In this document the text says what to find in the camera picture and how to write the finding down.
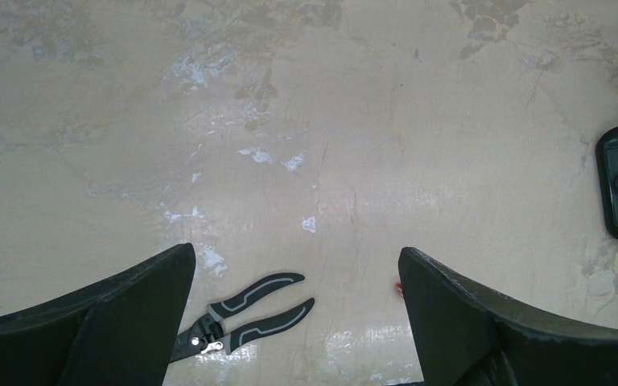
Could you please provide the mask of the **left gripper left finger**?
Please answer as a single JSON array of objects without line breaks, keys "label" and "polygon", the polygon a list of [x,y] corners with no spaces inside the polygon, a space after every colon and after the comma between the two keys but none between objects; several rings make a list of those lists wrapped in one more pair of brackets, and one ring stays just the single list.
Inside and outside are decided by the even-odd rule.
[{"label": "left gripper left finger", "polygon": [[160,385],[196,270],[177,244],[0,317],[0,385]]}]

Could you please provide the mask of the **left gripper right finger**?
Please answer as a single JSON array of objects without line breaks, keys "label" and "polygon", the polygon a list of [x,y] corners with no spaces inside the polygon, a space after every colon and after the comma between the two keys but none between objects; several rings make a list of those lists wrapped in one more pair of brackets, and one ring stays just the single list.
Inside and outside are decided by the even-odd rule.
[{"label": "left gripper right finger", "polygon": [[618,385],[618,329],[538,309],[416,248],[398,259],[427,385]]}]

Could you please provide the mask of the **red dice pair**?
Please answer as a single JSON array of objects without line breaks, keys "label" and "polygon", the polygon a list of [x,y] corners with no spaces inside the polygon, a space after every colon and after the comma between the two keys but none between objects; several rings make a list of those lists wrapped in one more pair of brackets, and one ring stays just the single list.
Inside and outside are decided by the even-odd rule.
[{"label": "red dice pair", "polygon": [[404,298],[403,289],[402,289],[402,283],[400,281],[398,281],[395,284],[395,289],[397,291],[398,297]]}]

